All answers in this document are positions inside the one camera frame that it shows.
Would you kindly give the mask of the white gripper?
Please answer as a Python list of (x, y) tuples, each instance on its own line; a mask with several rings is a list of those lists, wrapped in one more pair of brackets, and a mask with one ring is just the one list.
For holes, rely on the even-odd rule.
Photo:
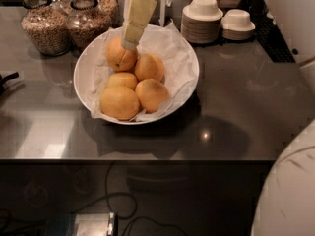
[(125, 49), (133, 50), (138, 46), (157, 3), (157, 0), (125, 0), (122, 26), (122, 46)]

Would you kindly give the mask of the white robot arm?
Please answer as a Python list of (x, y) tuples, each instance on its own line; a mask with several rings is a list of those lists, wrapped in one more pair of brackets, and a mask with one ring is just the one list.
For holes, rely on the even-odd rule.
[(157, 123), (210, 166), (200, 170), (202, 213), (190, 236), (315, 236), (314, 0), (253, 0), (261, 64), (203, 55), (199, 96), (207, 115), (189, 105)]

